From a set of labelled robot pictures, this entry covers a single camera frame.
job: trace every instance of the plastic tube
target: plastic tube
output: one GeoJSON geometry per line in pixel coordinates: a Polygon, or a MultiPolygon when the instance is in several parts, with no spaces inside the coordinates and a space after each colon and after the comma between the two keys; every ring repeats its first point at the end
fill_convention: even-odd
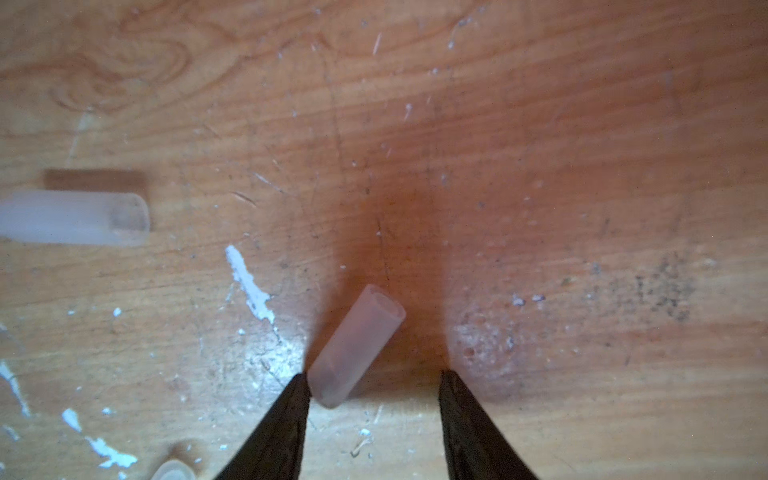
{"type": "Polygon", "coordinates": [[[187,464],[173,459],[160,465],[152,480],[195,480],[195,474],[187,464]]]}
{"type": "Polygon", "coordinates": [[[339,406],[404,319],[402,305],[377,286],[366,286],[307,373],[317,402],[339,406]]]}
{"type": "Polygon", "coordinates": [[[19,242],[135,247],[149,234],[136,194],[27,190],[0,203],[0,236],[19,242]]]}

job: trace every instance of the wood grain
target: wood grain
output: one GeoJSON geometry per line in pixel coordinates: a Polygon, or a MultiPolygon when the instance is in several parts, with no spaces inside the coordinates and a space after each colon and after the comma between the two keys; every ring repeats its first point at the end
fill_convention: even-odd
{"type": "Polygon", "coordinates": [[[213,478],[366,283],[409,316],[312,405],[303,478],[447,478],[446,366],[542,479],[768,478],[766,25],[750,0],[3,2],[2,193],[136,190],[153,221],[137,249],[0,243],[32,412],[0,385],[3,478],[114,479],[83,435],[129,478],[213,478]]]}

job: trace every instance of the scratch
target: scratch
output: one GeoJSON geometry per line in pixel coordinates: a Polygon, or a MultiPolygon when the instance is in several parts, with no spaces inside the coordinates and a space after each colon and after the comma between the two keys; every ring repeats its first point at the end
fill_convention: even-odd
{"type": "Polygon", "coordinates": [[[287,195],[287,194],[288,194],[288,193],[287,193],[285,190],[283,190],[282,188],[280,188],[280,187],[278,187],[277,185],[273,184],[272,182],[270,182],[270,181],[269,181],[269,180],[267,180],[266,178],[262,177],[262,176],[261,176],[261,175],[259,175],[258,173],[256,173],[256,172],[253,172],[253,175],[254,175],[254,177],[256,177],[256,178],[258,178],[259,180],[261,180],[262,182],[264,182],[265,184],[267,184],[267,185],[269,185],[270,187],[274,188],[275,190],[279,191],[280,193],[282,193],[282,194],[285,194],[285,195],[287,195]]]}
{"type": "Polygon", "coordinates": [[[67,160],[64,162],[64,166],[66,168],[69,168],[72,166],[72,158],[74,157],[74,153],[78,148],[78,142],[80,141],[80,134],[86,131],[88,127],[91,126],[91,120],[93,120],[93,118],[91,115],[91,108],[89,107],[86,111],[83,112],[83,115],[80,116],[78,129],[75,131],[74,138],[72,139],[72,145],[69,147],[69,155],[67,155],[67,160]]]}
{"type": "Polygon", "coordinates": [[[246,196],[245,196],[245,195],[243,195],[242,193],[240,193],[240,192],[230,192],[230,193],[231,193],[232,195],[234,195],[234,196],[235,196],[235,198],[237,198],[238,200],[240,200],[240,201],[243,201],[243,202],[245,202],[245,203],[247,203],[247,204],[251,204],[251,205],[253,205],[254,207],[257,207],[257,208],[258,208],[258,205],[256,205],[256,202],[254,202],[253,200],[251,200],[249,197],[246,197],[246,196]]]}
{"type": "Polygon", "coordinates": [[[573,465],[571,465],[570,463],[566,462],[565,460],[563,460],[562,458],[558,457],[554,453],[552,454],[552,456],[555,457],[557,460],[560,460],[564,464],[568,465],[568,467],[573,471],[573,473],[578,473],[578,472],[576,472],[576,468],[574,468],[573,465]]]}
{"type": "Polygon", "coordinates": [[[219,135],[219,132],[215,131],[213,127],[211,127],[209,124],[203,124],[205,128],[207,128],[216,138],[221,140],[221,135],[219,135]]]}
{"type": "Polygon", "coordinates": [[[378,425],[379,424],[379,418],[381,418],[381,416],[382,416],[382,410],[383,409],[384,409],[384,404],[383,403],[379,404],[379,409],[376,410],[376,416],[373,417],[373,425],[378,425]]]}
{"type": "MultiPolygon", "coordinates": [[[[377,231],[382,231],[382,221],[379,218],[376,218],[376,225],[379,227],[377,231]]],[[[383,235],[377,235],[379,237],[379,249],[381,250],[382,254],[382,262],[384,263],[384,274],[386,275],[386,284],[389,286],[389,265],[387,265],[386,262],[386,255],[384,254],[384,236],[383,235]]]]}
{"type": "Polygon", "coordinates": [[[376,55],[376,52],[379,51],[379,45],[381,45],[382,42],[382,32],[379,32],[379,36],[376,37],[376,43],[373,44],[373,54],[376,55]]]}

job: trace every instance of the small plastic piece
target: small plastic piece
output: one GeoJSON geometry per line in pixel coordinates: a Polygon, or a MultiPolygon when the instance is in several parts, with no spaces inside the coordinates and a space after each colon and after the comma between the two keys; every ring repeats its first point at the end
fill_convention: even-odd
{"type": "Polygon", "coordinates": [[[192,468],[178,460],[168,460],[152,475],[152,480],[195,480],[192,468]]]}
{"type": "Polygon", "coordinates": [[[27,190],[0,203],[0,236],[19,242],[136,247],[149,209],[136,194],[27,190]]]}
{"type": "Polygon", "coordinates": [[[339,406],[404,319],[402,305],[366,286],[307,373],[315,400],[328,409],[339,406]]]}

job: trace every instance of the white paint stain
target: white paint stain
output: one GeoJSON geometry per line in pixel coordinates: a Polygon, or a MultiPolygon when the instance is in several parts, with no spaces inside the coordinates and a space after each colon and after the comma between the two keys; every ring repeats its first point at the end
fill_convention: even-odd
{"type": "Polygon", "coordinates": [[[29,404],[26,400],[24,400],[24,395],[22,395],[22,388],[18,384],[16,375],[14,375],[11,369],[8,368],[8,365],[5,364],[5,360],[0,362],[0,376],[2,376],[2,378],[4,378],[5,381],[8,382],[8,384],[11,386],[11,391],[18,400],[18,404],[22,407],[22,415],[29,418],[32,415],[32,413],[29,411],[29,404]]]}
{"type": "Polygon", "coordinates": [[[75,410],[66,409],[61,413],[61,419],[77,433],[83,432],[83,428],[80,427],[80,422],[78,421],[78,413],[75,410]]]}
{"type": "Polygon", "coordinates": [[[245,260],[240,251],[234,245],[229,245],[225,250],[227,262],[232,267],[232,278],[240,284],[240,288],[245,292],[246,305],[253,316],[259,320],[267,319],[270,325],[275,326],[275,312],[266,307],[270,295],[265,293],[253,282],[253,275],[248,273],[245,266],[245,260]]]}
{"type": "Polygon", "coordinates": [[[376,52],[379,51],[379,45],[382,43],[382,34],[379,32],[379,36],[376,37],[376,43],[373,44],[373,54],[376,55],[376,52]]]}
{"type": "Polygon", "coordinates": [[[5,433],[7,433],[7,434],[8,434],[8,436],[11,438],[11,440],[13,440],[14,442],[18,442],[19,440],[21,440],[21,439],[22,439],[22,436],[21,436],[21,435],[19,435],[19,434],[18,434],[18,433],[17,433],[17,432],[16,432],[16,431],[13,429],[13,427],[11,427],[10,425],[3,425],[3,426],[2,426],[2,429],[3,429],[3,430],[5,430],[5,433]]]}
{"type": "Polygon", "coordinates": [[[96,452],[100,457],[109,458],[106,462],[102,462],[99,465],[102,468],[110,468],[112,465],[128,468],[134,463],[138,462],[136,457],[126,453],[120,453],[107,445],[104,439],[93,440],[91,437],[85,437],[85,439],[88,440],[88,442],[91,444],[91,448],[94,449],[94,452],[96,452]]]}

